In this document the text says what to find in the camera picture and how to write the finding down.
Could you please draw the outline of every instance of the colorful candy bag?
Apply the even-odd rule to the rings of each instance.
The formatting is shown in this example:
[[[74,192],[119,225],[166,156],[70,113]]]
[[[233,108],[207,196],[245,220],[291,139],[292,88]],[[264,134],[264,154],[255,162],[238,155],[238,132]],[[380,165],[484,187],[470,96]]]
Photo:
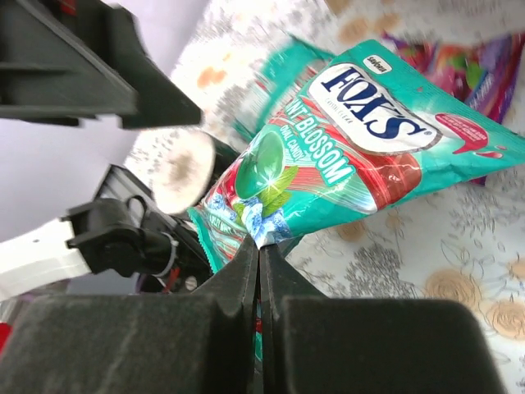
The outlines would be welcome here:
[[[336,57],[189,211],[217,271],[260,248],[525,163],[525,140],[376,41]]]
[[[241,137],[251,141],[333,57],[331,53],[291,37],[282,50],[268,58],[241,103],[233,125]]]
[[[464,47],[442,43],[409,44],[385,34],[398,55],[428,80],[470,108],[501,123],[518,78],[525,34],[507,34]],[[485,184],[485,177],[472,180]]]

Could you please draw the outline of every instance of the black plastic bracket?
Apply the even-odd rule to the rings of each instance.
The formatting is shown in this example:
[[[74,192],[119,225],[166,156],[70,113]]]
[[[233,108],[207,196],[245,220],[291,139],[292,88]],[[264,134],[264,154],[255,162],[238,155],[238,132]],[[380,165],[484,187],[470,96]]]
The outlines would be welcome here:
[[[0,117],[78,126],[116,114],[122,127],[193,125],[201,111],[157,69],[133,16],[101,0],[0,2]]]

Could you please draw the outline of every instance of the red part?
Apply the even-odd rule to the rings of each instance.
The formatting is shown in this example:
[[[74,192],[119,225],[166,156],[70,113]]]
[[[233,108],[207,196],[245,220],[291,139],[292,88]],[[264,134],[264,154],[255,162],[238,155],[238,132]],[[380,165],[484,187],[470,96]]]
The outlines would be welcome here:
[[[7,338],[13,331],[12,327],[7,323],[0,323],[0,353],[2,353],[3,347],[6,345]]]
[[[76,15],[76,0],[60,0],[60,11],[67,15]]]

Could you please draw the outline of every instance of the floral tablecloth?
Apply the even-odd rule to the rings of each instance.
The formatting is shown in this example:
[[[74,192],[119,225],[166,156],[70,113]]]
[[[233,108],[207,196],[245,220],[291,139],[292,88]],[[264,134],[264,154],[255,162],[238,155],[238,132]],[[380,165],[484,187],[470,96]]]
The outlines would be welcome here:
[[[254,70],[291,32],[339,53],[382,30],[474,43],[525,29],[519,0],[212,0],[172,80],[205,111],[199,127],[144,131],[126,166],[146,184],[182,133],[242,149],[230,124]],[[525,70],[506,126],[525,134]],[[477,317],[509,392],[525,393],[525,168],[459,185],[304,237],[288,260],[337,297],[437,297]]]

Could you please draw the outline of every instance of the white wall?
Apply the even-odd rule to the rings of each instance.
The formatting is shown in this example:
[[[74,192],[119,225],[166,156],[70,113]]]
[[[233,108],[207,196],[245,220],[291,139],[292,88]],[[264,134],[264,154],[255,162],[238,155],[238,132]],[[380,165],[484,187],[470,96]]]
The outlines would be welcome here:
[[[144,46],[168,75],[207,2],[119,1],[139,19]],[[0,241],[91,200],[108,164],[123,163],[136,137],[117,120],[79,129],[0,120]]]

